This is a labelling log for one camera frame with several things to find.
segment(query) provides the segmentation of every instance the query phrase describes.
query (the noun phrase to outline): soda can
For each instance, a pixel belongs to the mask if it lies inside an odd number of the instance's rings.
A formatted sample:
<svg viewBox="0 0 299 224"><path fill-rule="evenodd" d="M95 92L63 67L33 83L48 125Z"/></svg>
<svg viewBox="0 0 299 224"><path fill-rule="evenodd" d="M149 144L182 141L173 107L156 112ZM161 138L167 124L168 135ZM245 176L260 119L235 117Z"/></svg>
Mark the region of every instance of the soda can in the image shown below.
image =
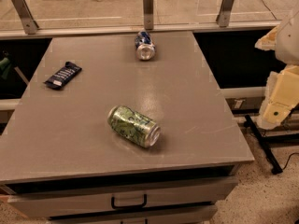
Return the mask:
<svg viewBox="0 0 299 224"><path fill-rule="evenodd" d="M153 146L160 135L155 121L127 106L112 108L107 122L116 133L142 147Z"/></svg>
<svg viewBox="0 0 299 224"><path fill-rule="evenodd" d="M135 48L138 59L149 60L155 55L155 45L153 44L150 34L141 31L135 38Z"/></svg>

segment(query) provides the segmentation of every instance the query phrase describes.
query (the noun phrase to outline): gray table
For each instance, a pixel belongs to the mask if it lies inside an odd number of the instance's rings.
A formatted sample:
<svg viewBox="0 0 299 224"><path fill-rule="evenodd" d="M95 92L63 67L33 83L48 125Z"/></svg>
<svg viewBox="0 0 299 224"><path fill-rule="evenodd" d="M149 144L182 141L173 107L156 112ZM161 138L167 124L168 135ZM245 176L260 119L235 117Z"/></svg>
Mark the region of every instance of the gray table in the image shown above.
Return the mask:
<svg viewBox="0 0 299 224"><path fill-rule="evenodd" d="M0 184L231 167L253 161L190 32L155 33L154 59L135 35L54 38L0 140ZM83 71L62 91L43 82L71 61ZM127 105L156 120L149 149L114 133L107 115Z"/></svg>

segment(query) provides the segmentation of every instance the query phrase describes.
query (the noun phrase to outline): drawer handle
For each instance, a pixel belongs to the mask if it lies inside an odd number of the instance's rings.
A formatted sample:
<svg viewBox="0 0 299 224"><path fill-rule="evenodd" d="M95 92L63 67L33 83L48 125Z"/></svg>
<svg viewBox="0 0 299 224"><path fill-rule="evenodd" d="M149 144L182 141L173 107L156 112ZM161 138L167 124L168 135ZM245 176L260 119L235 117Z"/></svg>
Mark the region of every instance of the drawer handle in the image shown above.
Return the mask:
<svg viewBox="0 0 299 224"><path fill-rule="evenodd" d="M144 224L148 224L148 220L147 219L144 220Z"/></svg>
<svg viewBox="0 0 299 224"><path fill-rule="evenodd" d="M120 205L116 205L115 204L115 198L112 197L111 198L111 206L113 209L132 209L132 208L142 208L147 204L148 201L148 197L147 194L143 195L143 203L142 204L138 204L138 205L125 205L125 206L120 206Z"/></svg>

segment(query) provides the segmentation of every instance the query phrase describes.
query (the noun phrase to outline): black candy bar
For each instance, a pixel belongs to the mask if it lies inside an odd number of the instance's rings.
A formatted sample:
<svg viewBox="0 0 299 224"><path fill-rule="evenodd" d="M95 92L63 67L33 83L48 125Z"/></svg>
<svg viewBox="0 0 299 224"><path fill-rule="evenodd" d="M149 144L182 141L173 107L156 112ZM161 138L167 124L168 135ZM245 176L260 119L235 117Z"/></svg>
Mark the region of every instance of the black candy bar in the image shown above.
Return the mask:
<svg viewBox="0 0 299 224"><path fill-rule="evenodd" d="M65 86L77 73L82 70L74 63L66 62L65 66L45 81L45 84L52 89L59 90Z"/></svg>

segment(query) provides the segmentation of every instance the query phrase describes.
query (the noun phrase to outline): blue and white can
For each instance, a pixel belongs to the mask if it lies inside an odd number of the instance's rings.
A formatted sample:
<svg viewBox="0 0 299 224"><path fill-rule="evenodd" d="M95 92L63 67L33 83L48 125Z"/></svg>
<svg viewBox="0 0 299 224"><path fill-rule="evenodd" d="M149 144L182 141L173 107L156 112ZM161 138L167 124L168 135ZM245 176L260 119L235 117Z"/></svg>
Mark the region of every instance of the blue and white can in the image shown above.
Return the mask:
<svg viewBox="0 0 299 224"><path fill-rule="evenodd" d="M135 48L138 59L149 60L155 55L155 45L153 44L150 34L141 31L135 38Z"/></svg>

